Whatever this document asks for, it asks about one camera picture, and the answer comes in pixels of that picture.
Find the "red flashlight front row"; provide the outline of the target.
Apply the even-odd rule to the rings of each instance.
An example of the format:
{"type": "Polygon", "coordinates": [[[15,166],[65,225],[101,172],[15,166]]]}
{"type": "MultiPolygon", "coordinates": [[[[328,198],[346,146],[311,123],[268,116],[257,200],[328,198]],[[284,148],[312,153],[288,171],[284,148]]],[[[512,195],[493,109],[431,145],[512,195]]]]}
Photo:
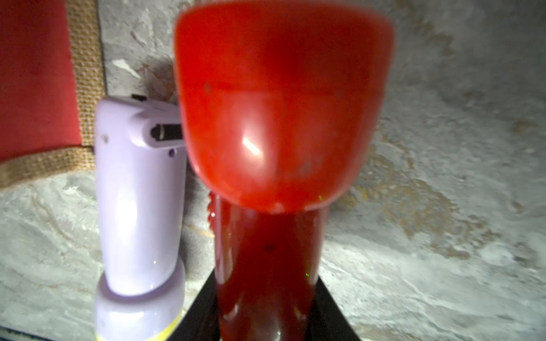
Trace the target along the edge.
{"type": "Polygon", "coordinates": [[[223,340],[305,338],[328,211],[367,156],[394,45],[386,16],[341,2],[221,1],[178,18],[223,340]]]}

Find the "jute tote bag red trim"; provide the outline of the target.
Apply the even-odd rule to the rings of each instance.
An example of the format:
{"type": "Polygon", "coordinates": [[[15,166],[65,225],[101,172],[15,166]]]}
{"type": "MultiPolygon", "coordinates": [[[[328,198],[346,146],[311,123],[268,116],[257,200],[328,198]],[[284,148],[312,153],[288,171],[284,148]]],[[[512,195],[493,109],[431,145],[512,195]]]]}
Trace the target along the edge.
{"type": "Polygon", "coordinates": [[[92,169],[105,92],[96,1],[3,1],[1,187],[92,169]]]}

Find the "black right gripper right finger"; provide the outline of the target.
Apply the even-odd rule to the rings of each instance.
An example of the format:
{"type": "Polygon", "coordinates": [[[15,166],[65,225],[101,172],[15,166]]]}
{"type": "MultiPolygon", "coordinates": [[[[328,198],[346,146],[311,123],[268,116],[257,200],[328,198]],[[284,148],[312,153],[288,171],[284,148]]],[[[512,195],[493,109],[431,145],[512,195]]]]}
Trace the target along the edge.
{"type": "Polygon", "coordinates": [[[310,341],[360,341],[334,301],[328,288],[318,278],[308,322],[310,341]]]}

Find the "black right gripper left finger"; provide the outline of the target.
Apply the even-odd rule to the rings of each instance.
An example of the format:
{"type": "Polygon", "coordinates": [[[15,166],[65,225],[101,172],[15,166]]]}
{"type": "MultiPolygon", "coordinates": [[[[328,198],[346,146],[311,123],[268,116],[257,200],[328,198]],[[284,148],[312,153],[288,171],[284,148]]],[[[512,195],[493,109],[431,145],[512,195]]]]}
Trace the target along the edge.
{"type": "Polygon", "coordinates": [[[168,341],[219,341],[216,277],[212,271],[168,341]]]}

